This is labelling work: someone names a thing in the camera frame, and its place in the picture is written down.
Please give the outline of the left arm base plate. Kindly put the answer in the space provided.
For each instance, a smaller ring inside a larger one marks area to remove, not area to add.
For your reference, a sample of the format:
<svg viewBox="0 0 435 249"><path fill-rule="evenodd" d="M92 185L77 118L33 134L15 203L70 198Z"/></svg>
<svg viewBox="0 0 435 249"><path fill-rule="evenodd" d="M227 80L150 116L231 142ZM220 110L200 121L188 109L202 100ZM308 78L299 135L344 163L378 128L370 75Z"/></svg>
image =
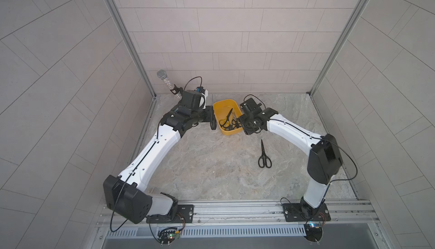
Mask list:
<svg viewBox="0 0 435 249"><path fill-rule="evenodd" d="M177 210L170 211L169 215L153 215L146 218L148 224L187 224L192 223L194 215L194 205L179 204Z"/></svg>

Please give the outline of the yellow plastic storage box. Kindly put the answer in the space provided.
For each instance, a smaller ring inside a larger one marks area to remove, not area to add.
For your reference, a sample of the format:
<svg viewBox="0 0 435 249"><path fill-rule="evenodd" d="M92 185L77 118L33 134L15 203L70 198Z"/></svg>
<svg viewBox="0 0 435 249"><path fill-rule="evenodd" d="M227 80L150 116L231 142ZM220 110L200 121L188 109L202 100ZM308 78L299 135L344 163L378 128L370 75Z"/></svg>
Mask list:
<svg viewBox="0 0 435 249"><path fill-rule="evenodd" d="M233 99L225 99L213 104L217 127L225 136L231 136L243 131L239 117L241 109Z"/></svg>

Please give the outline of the all black scissors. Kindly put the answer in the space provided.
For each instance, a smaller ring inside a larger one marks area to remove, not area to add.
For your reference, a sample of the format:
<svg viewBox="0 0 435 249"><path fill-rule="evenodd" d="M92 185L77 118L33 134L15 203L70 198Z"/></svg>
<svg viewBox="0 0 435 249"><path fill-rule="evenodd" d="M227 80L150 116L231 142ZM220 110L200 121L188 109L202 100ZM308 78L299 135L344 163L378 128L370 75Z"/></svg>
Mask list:
<svg viewBox="0 0 435 249"><path fill-rule="evenodd" d="M261 153L261 156L260 156L259 159L258 159L258 166L259 166L260 168L267 168L267 169L270 169L270 168L272 167L272 161L271 161L271 159L266 155L266 152L265 152L265 146L264 146L263 140L261 140L261 151L262 151L262 153Z"/></svg>

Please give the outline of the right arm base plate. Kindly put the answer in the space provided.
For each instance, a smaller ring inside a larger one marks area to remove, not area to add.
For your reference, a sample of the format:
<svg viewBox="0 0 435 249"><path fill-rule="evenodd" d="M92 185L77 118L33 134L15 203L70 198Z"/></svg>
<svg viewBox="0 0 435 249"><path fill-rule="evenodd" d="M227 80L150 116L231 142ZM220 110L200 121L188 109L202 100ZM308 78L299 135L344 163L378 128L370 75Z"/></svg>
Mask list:
<svg viewBox="0 0 435 249"><path fill-rule="evenodd" d="M325 203L318 208L312 208L310 205L300 203L282 204L286 222L328 222L331 221L329 209Z"/></svg>

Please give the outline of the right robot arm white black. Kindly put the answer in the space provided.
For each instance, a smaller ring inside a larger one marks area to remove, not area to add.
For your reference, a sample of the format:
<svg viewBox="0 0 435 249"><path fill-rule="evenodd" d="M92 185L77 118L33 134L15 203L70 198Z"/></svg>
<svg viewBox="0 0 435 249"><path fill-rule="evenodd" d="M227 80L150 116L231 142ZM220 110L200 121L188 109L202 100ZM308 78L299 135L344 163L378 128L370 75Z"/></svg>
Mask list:
<svg viewBox="0 0 435 249"><path fill-rule="evenodd" d="M287 222L327 221L325 196L330 183L343 165L341 153L345 153L331 134L320 135L310 132L287 120L272 108L261 109L259 104L244 102L240 105L241 126L247 135L258 130L269 131L286 139L308 155L307 172L310 181L300 204L283 204Z"/></svg>

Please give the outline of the silver blade black scissors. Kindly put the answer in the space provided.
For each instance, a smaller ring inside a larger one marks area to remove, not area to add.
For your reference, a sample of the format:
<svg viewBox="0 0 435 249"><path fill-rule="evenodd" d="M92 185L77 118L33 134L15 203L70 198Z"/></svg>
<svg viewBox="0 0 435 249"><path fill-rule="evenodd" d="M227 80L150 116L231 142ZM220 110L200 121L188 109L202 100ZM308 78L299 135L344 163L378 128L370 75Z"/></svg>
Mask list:
<svg viewBox="0 0 435 249"><path fill-rule="evenodd" d="M233 113L233 109L230 109L230 111L228 112L226 118L225 118L225 119L221 119L221 120L219 121L219 125L220 125L220 127L221 127L224 131L227 131L227 127L231 124L232 113Z"/></svg>

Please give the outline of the small black scissors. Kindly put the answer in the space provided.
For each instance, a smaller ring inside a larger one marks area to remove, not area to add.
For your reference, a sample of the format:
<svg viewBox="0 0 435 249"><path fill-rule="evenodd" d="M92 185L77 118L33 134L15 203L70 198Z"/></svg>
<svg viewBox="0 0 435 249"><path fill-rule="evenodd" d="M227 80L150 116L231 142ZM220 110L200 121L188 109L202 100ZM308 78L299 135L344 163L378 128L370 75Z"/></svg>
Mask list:
<svg viewBox="0 0 435 249"><path fill-rule="evenodd" d="M227 131L236 130L238 128L241 128L240 120L237 118L233 118L231 120L231 124L227 127Z"/></svg>

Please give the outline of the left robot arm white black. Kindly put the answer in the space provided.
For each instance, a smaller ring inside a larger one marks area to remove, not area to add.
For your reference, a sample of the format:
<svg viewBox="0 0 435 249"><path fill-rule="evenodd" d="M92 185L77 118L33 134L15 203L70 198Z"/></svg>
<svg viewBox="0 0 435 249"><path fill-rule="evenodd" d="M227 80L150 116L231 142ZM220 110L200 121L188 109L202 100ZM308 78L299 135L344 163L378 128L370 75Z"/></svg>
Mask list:
<svg viewBox="0 0 435 249"><path fill-rule="evenodd" d="M103 190L107 207L126 220L138 224L145 218L168 222L174 220L179 201L167 194L147 195L151 177L167 153L200 122L209 123L216 130L217 121L212 106L190 111L170 111L165 114L155 132L138 157L118 176L109 175Z"/></svg>

